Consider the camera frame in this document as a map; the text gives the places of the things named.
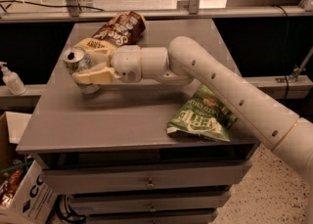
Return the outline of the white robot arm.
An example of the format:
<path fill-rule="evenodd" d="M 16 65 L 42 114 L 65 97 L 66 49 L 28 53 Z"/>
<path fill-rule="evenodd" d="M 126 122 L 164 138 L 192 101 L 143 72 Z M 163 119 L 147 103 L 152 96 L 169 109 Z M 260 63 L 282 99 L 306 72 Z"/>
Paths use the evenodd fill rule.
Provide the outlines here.
<path fill-rule="evenodd" d="M 113 52 L 93 50 L 83 41 L 64 59 L 78 69 L 79 84 L 107 85 L 144 78 L 185 85 L 197 79 L 246 125 L 276 157 L 313 183 L 313 124 L 216 61 L 198 42 L 174 38 L 168 47 L 124 45 Z"/>

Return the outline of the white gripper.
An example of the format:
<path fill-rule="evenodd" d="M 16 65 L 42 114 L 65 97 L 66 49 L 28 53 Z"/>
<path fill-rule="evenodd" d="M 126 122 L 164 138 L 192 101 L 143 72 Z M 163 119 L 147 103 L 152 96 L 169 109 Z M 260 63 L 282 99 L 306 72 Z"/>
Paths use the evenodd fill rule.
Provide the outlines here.
<path fill-rule="evenodd" d="M 75 44 L 74 47 L 83 49 L 91 58 L 93 65 L 99 63 L 108 65 L 111 61 L 114 68 L 103 67 L 87 72 L 75 72 L 72 78 L 80 84 L 107 85 L 116 79 L 133 83 L 139 82 L 142 78 L 141 49 L 137 45 L 122 46 L 117 49 L 108 41 L 88 37 Z"/>

